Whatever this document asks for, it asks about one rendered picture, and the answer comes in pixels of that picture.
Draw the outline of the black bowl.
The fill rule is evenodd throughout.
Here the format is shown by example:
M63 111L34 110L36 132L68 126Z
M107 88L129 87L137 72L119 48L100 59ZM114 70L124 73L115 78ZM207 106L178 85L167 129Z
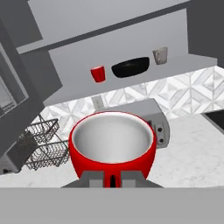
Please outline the black bowl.
M149 57L129 59L111 67L111 70L117 78L127 78L141 74L148 70L150 66Z

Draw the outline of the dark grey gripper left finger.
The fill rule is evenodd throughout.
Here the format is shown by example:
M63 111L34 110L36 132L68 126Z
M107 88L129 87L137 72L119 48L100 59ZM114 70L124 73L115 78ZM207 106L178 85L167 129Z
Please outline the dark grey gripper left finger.
M103 171L84 171L79 179L64 185L64 188L103 187L103 180Z

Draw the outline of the red bowl with white inside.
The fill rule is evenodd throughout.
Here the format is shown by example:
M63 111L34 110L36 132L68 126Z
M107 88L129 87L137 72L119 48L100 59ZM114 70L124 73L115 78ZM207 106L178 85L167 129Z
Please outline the red bowl with white inside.
M102 172L103 185L122 185L122 172L141 172L146 178L153 165L157 137L141 117L104 111L79 120L69 136L70 158L76 174Z

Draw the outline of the red cup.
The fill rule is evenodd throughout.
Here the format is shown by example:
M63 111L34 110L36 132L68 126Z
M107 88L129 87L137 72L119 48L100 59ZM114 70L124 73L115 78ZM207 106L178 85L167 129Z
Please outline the red cup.
M103 82L106 80L105 69L103 66L97 66L90 70L95 82Z

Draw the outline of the grey toaster oven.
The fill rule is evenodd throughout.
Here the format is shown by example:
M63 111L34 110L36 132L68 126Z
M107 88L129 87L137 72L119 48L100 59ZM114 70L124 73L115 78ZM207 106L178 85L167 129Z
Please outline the grey toaster oven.
M157 148L166 148L170 142L170 125L164 112L155 99L118 105L110 108L98 108L95 112L122 111L142 117L154 130L157 136Z

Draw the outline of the grey mug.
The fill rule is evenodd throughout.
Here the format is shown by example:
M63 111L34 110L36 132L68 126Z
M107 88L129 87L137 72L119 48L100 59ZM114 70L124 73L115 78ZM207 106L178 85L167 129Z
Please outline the grey mug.
M153 51L154 60L157 65L163 65L167 62L168 48L162 47Z

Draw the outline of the white wall socket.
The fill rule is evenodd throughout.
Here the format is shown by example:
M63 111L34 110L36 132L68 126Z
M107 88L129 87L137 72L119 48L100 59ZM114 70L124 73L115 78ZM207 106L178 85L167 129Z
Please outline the white wall socket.
M92 99L95 109L103 109L104 108L104 103L103 103L102 97L100 95L92 96L91 99Z

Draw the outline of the grey open wall cabinet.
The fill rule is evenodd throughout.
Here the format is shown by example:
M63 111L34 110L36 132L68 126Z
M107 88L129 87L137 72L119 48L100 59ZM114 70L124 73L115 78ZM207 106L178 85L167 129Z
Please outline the grey open wall cabinet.
M62 87L47 106L117 88L212 67L214 58L188 52L186 7L191 0L31 0L42 39L20 46L25 53L49 50ZM119 79L111 67L168 48L163 65L151 63L139 75ZM104 67L106 80L95 82L90 70Z

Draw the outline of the grey cabinet door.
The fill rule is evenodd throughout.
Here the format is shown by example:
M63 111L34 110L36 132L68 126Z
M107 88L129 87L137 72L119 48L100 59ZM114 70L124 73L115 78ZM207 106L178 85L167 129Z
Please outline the grey cabinet door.
M188 52L224 68L224 0L191 0L186 8Z
M0 0L0 175L21 171L37 148L25 130L62 87L47 48L18 51L41 39L28 0Z

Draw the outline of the black hob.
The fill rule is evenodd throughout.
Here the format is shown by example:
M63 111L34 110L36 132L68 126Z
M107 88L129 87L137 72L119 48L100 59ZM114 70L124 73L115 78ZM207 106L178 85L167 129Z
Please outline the black hob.
M219 132L224 135L224 109L202 114Z

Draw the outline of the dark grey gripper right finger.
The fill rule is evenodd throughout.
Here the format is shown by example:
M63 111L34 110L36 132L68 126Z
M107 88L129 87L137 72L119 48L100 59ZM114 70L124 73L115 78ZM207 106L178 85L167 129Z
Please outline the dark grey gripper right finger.
M141 171L122 171L121 172L121 187L133 188L133 187L149 187L149 188L162 188L154 182L151 182L144 178Z

